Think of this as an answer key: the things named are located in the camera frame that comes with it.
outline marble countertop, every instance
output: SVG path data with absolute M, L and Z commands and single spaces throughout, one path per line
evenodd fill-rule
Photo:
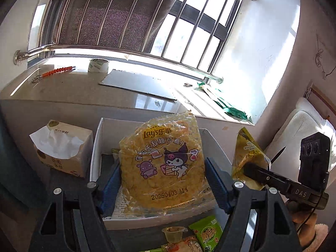
M 135 108 L 178 113 L 191 111 L 196 116 L 239 122 L 223 113 L 222 109 L 212 101 L 206 93 L 198 89 L 197 81 L 170 72 L 146 66 L 110 61 L 109 72 L 113 69 L 150 75 L 167 84 L 167 88 L 177 101 L 157 96 L 138 93 L 121 88 L 99 85 L 108 73 L 88 72 L 89 58 L 53 57 L 41 64 L 53 64 L 55 68 L 76 66 L 73 71 L 55 73 L 32 83 L 37 74 L 43 74 L 43 67 L 31 67 L 10 82 L 1 92 L 0 99 L 37 100 L 66 102 L 88 105 L 103 105 L 118 108 Z

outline blue gripper pad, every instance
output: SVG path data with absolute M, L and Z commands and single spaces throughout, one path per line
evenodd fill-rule
M 103 214 L 106 210 L 113 213 L 115 200 L 121 186 L 121 170 L 119 160 L 117 160 L 110 172 L 103 179 L 99 178 L 98 183 L 98 203 L 97 207 Z
M 236 205 L 231 176 L 228 172 L 222 171 L 211 157 L 206 158 L 204 163 L 205 177 L 208 180 L 218 206 L 223 209 L 226 214 L 231 214 Z

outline lay's chip bag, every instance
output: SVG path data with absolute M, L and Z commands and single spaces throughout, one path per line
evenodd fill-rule
M 205 195 L 209 186 L 192 113 L 151 119 L 119 145 L 124 213 L 164 212 Z
M 246 128 L 242 128 L 237 136 L 236 150 L 232 162 L 232 178 L 245 183 L 249 188 L 261 190 L 264 185 L 244 175 L 244 165 L 252 162 L 263 169 L 270 169 L 270 159 Z

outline stainless steel railing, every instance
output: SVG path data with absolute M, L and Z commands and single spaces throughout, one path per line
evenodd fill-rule
M 41 47 L 37 47 L 37 48 L 29 50 L 29 51 L 17 50 L 15 52 L 13 62 L 14 62 L 14 64 L 18 64 L 19 62 L 21 62 L 23 60 L 26 60 L 26 59 L 28 59 L 28 58 L 30 58 L 34 55 L 37 55 L 39 53 L 48 52 L 48 51 L 55 51 L 57 49 L 64 49 L 64 48 L 107 50 L 107 51 L 125 53 L 125 54 L 129 54 L 129 55 L 141 56 L 141 57 L 145 57 L 145 58 L 156 59 L 156 60 L 160 60 L 160 61 L 166 61 L 168 63 L 172 63 L 174 65 L 182 66 L 182 67 L 187 68 L 191 71 L 194 71 L 196 73 L 204 75 L 205 77 L 207 77 L 209 79 L 212 79 L 212 80 L 215 80 L 218 83 L 223 82 L 222 77 L 214 76 L 214 75 L 212 75 L 208 72 L 202 71 L 200 69 L 197 69 L 197 68 L 189 66 L 189 65 L 185 65 L 183 63 L 176 62 L 174 60 L 162 58 L 162 57 L 159 57 L 159 56 L 155 56 L 155 55 L 152 55 L 152 54 L 143 53 L 143 52 L 139 52 L 139 51 L 132 51 L 132 50 L 126 50 L 126 49 L 121 49 L 121 48 L 115 48 L 115 47 L 103 47 L 103 46 L 97 46 L 97 45 L 57 45 L 57 44 L 50 44 L 50 45 L 44 45 L 44 46 L 41 46 Z
M 205 46 L 205 48 L 204 48 L 204 50 L 203 50 L 203 53 L 202 53 L 202 55 L 201 55 L 201 57 L 200 57 L 200 59 L 199 59 L 199 62 L 198 62 L 198 64 L 197 64 L 197 67 L 192 67 L 192 66 L 190 66 L 190 65 L 186 65 L 186 64 L 183 63 L 183 60 L 184 60 L 184 58 L 185 58 L 185 56 L 186 56 L 186 53 L 187 53 L 188 48 L 189 48 L 189 46 L 190 46 L 190 43 L 191 43 L 191 41 L 192 41 L 192 39 L 193 39 L 193 37 L 194 37 L 194 34 L 195 34 L 195 31 L 196 31 L 197 27 L 199 26 L 199 23 L 200 23 L 200 21 L 201 21 L 201 18 L 202 18 L 203 14 L 204 14 L 204 10 L 205 10 L 205 8 L 206 8 L 206 6 L 207 6 L 209 0 L 206 0 L 204 6 L 203 6 L 203 8 L 202 8 L 202 10 L 199 12 L 199 15 L 198 15 L 198 17 L 197 17 L 197 20 L 196 20 L 196 22 L 195 22 L 195 24 L 194 24 L 194 28 L 193 28 L 193 30 L 192 30 L 192 32 L 191 32 L 191 35 L 190 35 L 190 37 L 189 37 L 189 40 L 188 40 L 188 42 L 187 42 L 187 45 L 186 45 L 186 47 L 185 47 L 185 49 L 184 49 L 184 51 L 183 51 L 181 60 L 180 60 L 179 62 L 178 62 L 178 61 L 174 61 L 174 60 L 167 59 L 167 58 L 165 58 L 164 56 L 165 56 L 165 53 L 166 53 L 167 48 L 168 48 L 168 46 L 169 46 L 169 43 L 170 43 L 170 40 L 171 40 L 172 35 L 173 35 L 173 33 L 174 33 L 174 30 L 175 30 L 175 28 L 176 28 L 176 26 L 177 26 L 177 22 L 178 22 L 179 18 L 181 17 L 181 14 L 182 14 L 182 11 L 183 11 L 184 7 L 186 6 L 187 0 L 184 0 L 184 1 L 182 2 L 182 4 L 181 4 L 181 7 L 180 7 L 180 9 L 179 9 L 179 12 L 177 13 L 177 16 L 176 16 L 176 18 L 175 18 L 175 21 L 174 21 L 174 23 L 173 23 L 173 26 L 172 26 L 172 28 L 171 28 L 171 30 L 170 30 L 170 32 L 169 32 L 168 37 L 167 37 L 167 40 L 166 40 L 166 43 L 165 43 L 164 48 L 163 48 L 163 50 L 162 50 L 161 56 L 155 56 L 155 55 L 152 55 L 152 54 L 149 54 L 149 53 L 144 53 L 144 48 L 145 48 L 145 46 L 146 46 L 146 42 L 147 42 L 147 40 L 148 40 L 148 37 L 149 37 L 149 35 L 150 35 L 152 26 L 153 26 L 153 24 L 154 24 L 155 18 L 156 18 L 156 16 L 157 16 L 157 13 L 158 13 L 158 11 L 159 11 L 159 9 L 160 9 L 160 6 L 161 6 L 163 0 L 159 0 L 159 2 L 158 2 L 158 4 L 157 4 L 157 7 L 156 7 L 156 9 L 154 10 L 154 13 L 153 13 L 152 18 L 151 18 L 150 23 L 149 23 L 149 26 L 148 26 L 147 31 L 146 31 L 146 33 L 145 33 L 145 37 L 144 37 L 144 39 L 143 39 L 143 41 L 142 41 L 142 45 L 141 45 L 141 47 L 140 47 L 140 51 L 133 51 L 133 50 L 121 49 L 121 45 L 122 45 L 122 42 L 123 42 L 123 38 L 124 38 L 124 36 L 125 36 L 125 32 L 126 32 L 127 27 L 128 27 L 128 23 L 129 23 L 129 21 L 130 21 L 130 18 L 131 18 L 131 16 L 132 16 L 133 10 L 134 10 L 134 8 L 135 8 L 135 6 L 136 6 L 138 0 L 134 0 L 134 1 L 133 1 L 133 4 L 132 4 L 131 9 L 130 9 L 130 11 L 129 11 L 129 13 L 128 13 L 128 16 L 127 16 L 127 18 L 126 18 L 126 21 L 125 21 L 124 26 L 123 26 L 123 29 L 122 29 L 122 33 L 121 33 L 120 38 L 119 38 L 118 47 L 115 48 L 115 47 L 103 47 L 103 46 L 99 46 L 99 41 L 100 41 L 101 32 L 102 32 L 102 30 L 103 30 L 104 22 L 105 22 L 105 19 L 106 19 L 106 16 L 107 16 L 107 13 L 108 13 L 108 10 L 109 10 L 109 8 L 110 8 L 110 6 L 111 6 L 112 1 L 113 1 L 113 0 L 109 0 L 109 2 L 108 2 L 108 4 L 107 4 L 107 7 L 106 7 L 106 9 L 105 9 L 105 12 L 104 12 L 104 16 L 103 16 L 102 21 L 101 21 L 101 23 L 100 23 L 100 25 L 99 25 L 98 34 L 97 34 L 97 37 L 96 37 L 96 40 L 95 40 L 95 44 L 96 44 L 96 45 L 77 45 L 77 43 L 78 43 L 78 38 L 79 38 L 79 34 L 80 34 L 80 31 L 81 31 L 81 26 L 82 26 L 82 23 L 83 23 L 83 20 L 84 20 L 84 15 L 85 15 L 85 13 L 86 13 L 86 10 L 87 10 L 88 5 L 89 5 L 89 2 L 90 2 L 90 0 L 87 0 L 86 3 L 85 3 L 85 6 L 84 6 L 84 8 L 83 8 L 83 13 L 82 13 L 82 16 L 81 16 L 81 19 L 80 19 L 79 26 L 78 26 L 77 31 L 76 31 L 75 45 L 67 45 L 67 44 L 66 44 L 66 45 L 64 45 L 64 44 L 63 44 L 63 45 L 60 45 L 60 44 L 49 44 L 49 45 L 44 45 L 44 46 L 41 46 L 41 47 L 38 47 L 38 48 L 35 48 L 35 49 L 32 49 L 32 50 L 29 50 L 29 51 L 26 51 L 26 52 L 25 52 L 25 51 L 21 51 L 21 50 L 17 50 L 16 53 L 15 53 L 15 55 L 14 55 L 14 60 L 13 60 L 14 64 L 18 64 L 20 61 L 25 60 L 25 59 L 28 59 L 28 58 L 30 58 L 30 57 L 32 57 L 32 56 L 35 56 L 35 55 L 37 55 L 37 54 L 40 54 L 40 53 L 42 53 L 42 52 L 54 51 L 54 50 L 56 50 L 56 49 L 62 49 L 62 48 L 98 49 L 98 50 L 108 50 L 108 51 L 114 51 L 114 52 L 121 52 L 121 53 L 130 54 L 130 55 L 137 55 L 137 56 L 142 56 L 142 57 L 152 58 L 152 59 L 156 59 L 156 60 L 166 61 L 166 62 L 168 62 L 168 63 L 172 63 L 172 64 L 174 64 L 174 65 L 178 65 L 178 66 L 185 67 L 185 68 L 187 68 L 187 69 L 189 69 L 189 70 L 192 70 L 192 71 L 194 71 L 194 72 L 196 72 L 196 73 L 199 73 L 199 74 L 201 74 L 201 75 L 204 75 L 205 77 L 207 77 L 207 78 L 209 78 L 209 79 L 216 80 L 218 83 L 221 83 L 221 82 L 223 81 L 223 78 L 212 75 L 211 73 L 209 73 L 210 71 L 205 72 L 205 71 L 203 71 L 203 70 L 200 70 L 199 67 L 200 67 L 200 65 L 201 65 L 201 63 L 202 63 L 202 61 L 203 61 L 203 59 L 204 59 L 204 56 L 205 56 L 206 51 L 207 51 L 208 48 L 209 48 L 209 44 L 210 44 L 211 39 L 212 39 L 212 37 L 214 36 L 214 33 L 215 33 L 215 31 L 216 31 L 216 29 L 217 29 L 217 27 L 218 27 L 219 21 L 220 21 L 220 19 L 221 19 L 221 15 L 222 15 L 222 13 L 223 13 L 223 11 L 224 11 L 224 8 L 225 8 L 225 6 L 226 6 L 228 0 L 225 0 L 225 2 L 224 2 L 224 4 L 223 4 L 223 7 L 222 7 L 222 9 L 221 9 L 221 12 L 220 12 L 220 14 L 219 14 L 219 16 L 218 16 L 218 18 L 217 18 L 215 24 L 214 24 L 214 27 L 213 27 L 212 30 L 211 30 L 211 33 L 210 33 L 210 35 L 209 35 L 209 39 L 208 39 L 208 41 L 207 41 L 207 43 L 206 43 L 206 46 Z M 57 34 L 56 34 L 56 43 L 59 42 L 59 37 L 60 37 L 61 29 L 62 29 L 62 24 L 63 24 L 63 21 L 64 21 L 65 12 L 66 12 L 66 10 L 67 10 L 67 8 L 68 8 L 68 6 L 69 6 L 69 3 L 70 3 L 70 0 L 65 0 L 65 4 L 64 4 L 63 10 L 62 10 L 62 12 L 60 13 L 60 14 L 61 14 L 61 17 L 60 17 L 60 23 L 59 23 L 59 26 L 58 26 Z M 42 22 L 42 24 L 41 24 L 41 28 L 42 28 L 42 30 L 41 30 L 41 33 L 42 33 L 43 29 L 45 28 L 45 18 L 43 19 L 43 22 Z

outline window sill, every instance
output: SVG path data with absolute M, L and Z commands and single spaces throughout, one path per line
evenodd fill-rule
M 88 72 L 88 62 L 89 58 L 51 58 L 43 60 L 43 64 L 54 64 L 55 68 L 76 65 L 76 70 L 69 73 L 57 73 L 40 80 L 36 84 L 31 82 L 31 79 L 37 75 L 38 66 L 34 65 L 10 82 L 1 91 L 0 99 L 102 105 L 168 113 L 189 110 L 199 118 L 252 125 L 224 113 L 206 93 L 198 89 L 196 80 L 165 71 L 153 70 L 156 75 L 159 75 L 156 78 L 160 78 L 161 72 L 161 80 L 167 82 L 177 98 L 177 101 L 174 102 L 121 88 L 99 85 L 98 83 L 104 79 L 107 73 Z M 185 87 L 184 83 L 190 83 L 192 87 Z

